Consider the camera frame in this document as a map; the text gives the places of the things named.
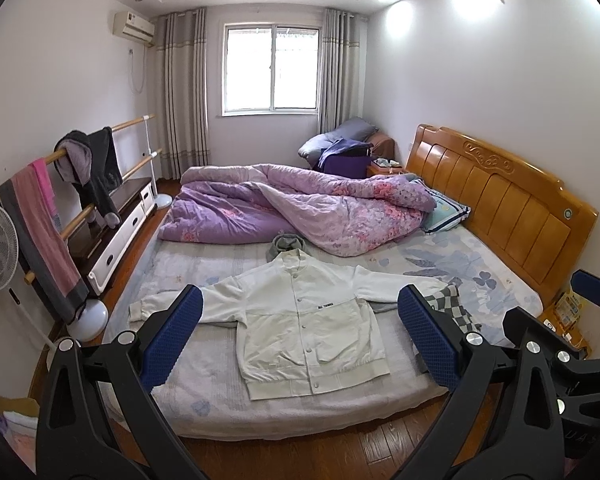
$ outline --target purple floral comforter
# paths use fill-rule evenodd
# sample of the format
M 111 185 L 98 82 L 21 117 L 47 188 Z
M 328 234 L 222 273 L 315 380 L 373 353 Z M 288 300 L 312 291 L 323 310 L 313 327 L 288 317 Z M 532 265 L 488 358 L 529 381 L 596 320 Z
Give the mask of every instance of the purple floral comforter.
M 410 234 L 436 203 L 403 175 L 365 180 L 289 166 L 189 168 L 158 236 L 247 244 L 298 233 L 336 256 L 357 256 Z

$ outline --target window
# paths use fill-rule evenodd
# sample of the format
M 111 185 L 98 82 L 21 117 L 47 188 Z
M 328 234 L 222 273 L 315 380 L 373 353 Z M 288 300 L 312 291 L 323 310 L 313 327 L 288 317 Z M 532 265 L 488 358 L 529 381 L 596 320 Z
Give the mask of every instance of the window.
M 315 111 L 319 33 L 282 25 L 227 27 L 224 113 Z

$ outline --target bed sheet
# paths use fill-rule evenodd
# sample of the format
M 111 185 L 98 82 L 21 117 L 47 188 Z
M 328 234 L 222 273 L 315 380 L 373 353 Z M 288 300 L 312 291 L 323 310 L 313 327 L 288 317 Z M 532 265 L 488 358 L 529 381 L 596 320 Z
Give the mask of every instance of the bed sheet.
M 215 283 L 266 263 L 269 244 L 214 246 L 152 239 L 112 313 L 104 341 L 130 326 L 128 306 L 161 290 Z M 521 305 L 541 312 L 538 295 L 463 227 L 411 236 L 353 258 L 315 246 L 308 253 L 325 262 L 394 274 L 435 276 L 459 287 L 461 303 L 482 323 L 491 343 L 503 342 L 505 311 Z M 235 330 L 199 325 L 166 384 L 152 395 L 177 434 L 194 438 L 280 439 L 336 430 L 385 418 L 437 397 L 445 389 L 416 366 L 413 345 L 397 312 L 377 314 L 391 373 L 364 384 L 318 396 L 251 401 L 235 357 Z M 112 416 L 123 419 L 112 388 L 103 387 Z

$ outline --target curtain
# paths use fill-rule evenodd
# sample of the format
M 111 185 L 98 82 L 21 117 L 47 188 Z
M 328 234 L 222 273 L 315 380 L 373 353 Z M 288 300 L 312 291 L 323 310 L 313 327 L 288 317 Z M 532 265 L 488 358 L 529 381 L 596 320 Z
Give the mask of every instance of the curtain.
M 325 9 L 319 133 L 336 129 L 358 112 L 359 20 L 344 10 Z
M 162 176 L 209 164 L 206 118 L 206 8 L 156 23 L 156 110 Z

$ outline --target white jacket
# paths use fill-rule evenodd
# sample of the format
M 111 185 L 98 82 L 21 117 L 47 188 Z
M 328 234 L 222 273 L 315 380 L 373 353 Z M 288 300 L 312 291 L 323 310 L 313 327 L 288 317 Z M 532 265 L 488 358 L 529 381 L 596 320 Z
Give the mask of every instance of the white jacket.
M 389 373 L 367 301 L 394 302 L 410 283 L 423 296 L 445 286 L 435 278 L 326 264 L 293 250 L 201 288 L 200 322 L 238 322 L 238 365 L 251 400 L 332 392 Z M 146 319 L 179 293 L 144 298 L 130 314 Z

